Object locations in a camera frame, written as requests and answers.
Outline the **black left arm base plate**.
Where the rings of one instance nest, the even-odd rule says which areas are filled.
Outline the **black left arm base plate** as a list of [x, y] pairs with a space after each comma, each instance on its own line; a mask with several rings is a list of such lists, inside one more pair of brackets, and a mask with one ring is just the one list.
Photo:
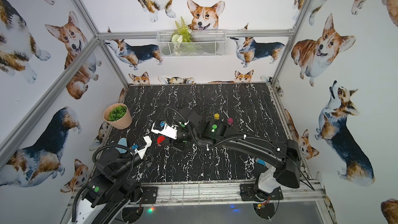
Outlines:
[[155, 204], [158, 195], [158, 187], [144, 186], [137, 187], [133, 191], [133, 197], [131, 202], [135, 204]]

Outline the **red paint jar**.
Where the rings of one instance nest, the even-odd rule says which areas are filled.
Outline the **red paint jar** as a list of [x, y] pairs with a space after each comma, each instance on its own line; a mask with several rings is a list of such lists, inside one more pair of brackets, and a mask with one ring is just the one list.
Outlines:
[[158, 144], [158, 145], [161, 145], [165, 140], [166, 140], [166, 137], [160, 135], [160, 136], [157, 138], [157, 144]]

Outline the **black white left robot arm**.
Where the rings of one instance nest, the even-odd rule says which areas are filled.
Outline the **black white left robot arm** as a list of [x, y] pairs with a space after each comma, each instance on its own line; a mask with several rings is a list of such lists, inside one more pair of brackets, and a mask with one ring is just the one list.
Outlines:
[[150, 148], [141, 158], [123, 145], [106, 145], [98, 149], [92, 160], [98, 174], [88, 179], [78, 191], [72, 205], [71, 224], [110, 224], [129, 204], [154, 204], [158, 196], [155, 186], [143, 186], [133, 177], [133, 170], [144, 163], [150, 167], [162, 150]]

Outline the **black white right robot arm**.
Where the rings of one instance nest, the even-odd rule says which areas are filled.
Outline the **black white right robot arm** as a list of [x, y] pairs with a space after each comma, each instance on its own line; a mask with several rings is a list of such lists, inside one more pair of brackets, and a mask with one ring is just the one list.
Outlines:
[[270, 194], [280, 186], [299, 188], [301, 159], [295, 141], [268, 141], [219, 119], [207, 121], [187, 107], [180, 110], [167, 107], [163, 111], [165, 118], [169, 111], [175, 114], [175, 120], [180, 124], [176, 130], [177, 141], [194, 142], [208, 151], [222, 147], [264, 161], [267, 170], [256, 180], [256, 190]]

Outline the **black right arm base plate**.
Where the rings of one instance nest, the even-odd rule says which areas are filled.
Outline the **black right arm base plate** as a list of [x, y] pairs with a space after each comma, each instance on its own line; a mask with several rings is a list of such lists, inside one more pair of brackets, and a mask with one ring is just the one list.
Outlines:
[[272, 193], [261, 191], [256, 183], [242, 183], [239, 186], [239, 195], [244, 202], [265, 202], [266, 200], [283, 200], [284, 196], [279, 188]]

